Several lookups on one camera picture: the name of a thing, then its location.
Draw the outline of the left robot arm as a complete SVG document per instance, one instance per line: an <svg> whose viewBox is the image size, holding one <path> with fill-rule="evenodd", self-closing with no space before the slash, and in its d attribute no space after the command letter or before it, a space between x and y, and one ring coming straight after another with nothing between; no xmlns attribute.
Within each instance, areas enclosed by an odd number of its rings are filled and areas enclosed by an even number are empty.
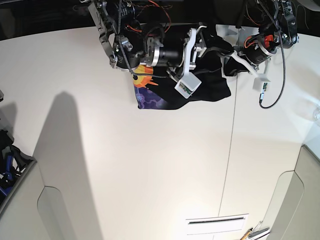
<svg viewBox="0 0 320 240"><path fill-rule="evenodd" d="M283 82L287 80L285 49L293 47L299 40L296 16L290 0L258 0L264 21L257 23L258 32L251 34L235 54L224 63L224 75L234 77L239 73L255 74L260 64L277 53L281 54Z"/></svg>

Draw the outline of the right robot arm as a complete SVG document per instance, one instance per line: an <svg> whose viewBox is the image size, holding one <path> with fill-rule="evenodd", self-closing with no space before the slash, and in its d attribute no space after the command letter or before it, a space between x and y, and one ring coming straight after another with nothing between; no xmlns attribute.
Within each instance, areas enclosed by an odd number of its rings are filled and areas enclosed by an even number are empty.
<svg viewBox="0 0 320 240"><path fill-rule="evenodd" d="M136 78L186 82L209 53L234 52L208 20L187 19L182 1L91 0L88 11L112 68ZM142 73L139 66L160 71Z"/></svg>

